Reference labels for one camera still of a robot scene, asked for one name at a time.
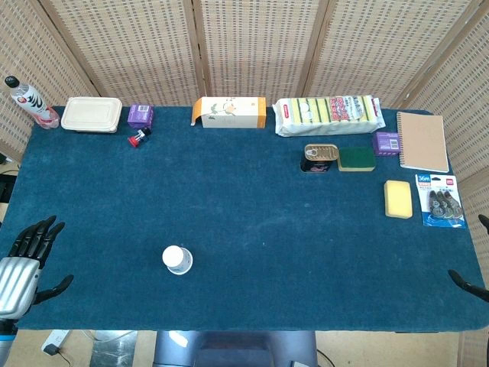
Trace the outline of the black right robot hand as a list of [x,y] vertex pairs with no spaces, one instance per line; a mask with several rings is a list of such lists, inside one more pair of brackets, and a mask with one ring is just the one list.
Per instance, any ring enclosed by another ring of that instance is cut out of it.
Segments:
[[476,296],[477,298],[482,299],[485,302],[489,301],[489,291],[488,289],[482,288],[482,287],[477,287],[467,281],[465,281],[461,275],[453,270],[449,269],[448,270],[449,277],[452,279],[452,281],[463,291],[468,292],[469,294],[472,294]]

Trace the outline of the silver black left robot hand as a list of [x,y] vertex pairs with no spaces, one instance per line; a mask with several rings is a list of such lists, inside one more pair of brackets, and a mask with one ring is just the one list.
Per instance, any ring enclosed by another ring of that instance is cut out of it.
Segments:
[[73,282],[67,275],[58,285],[38,290],[53,243],[65,223],[55,216],[23,229],[4,258],[1,259],[1,321],[20,320],[32,306],[62,294]]

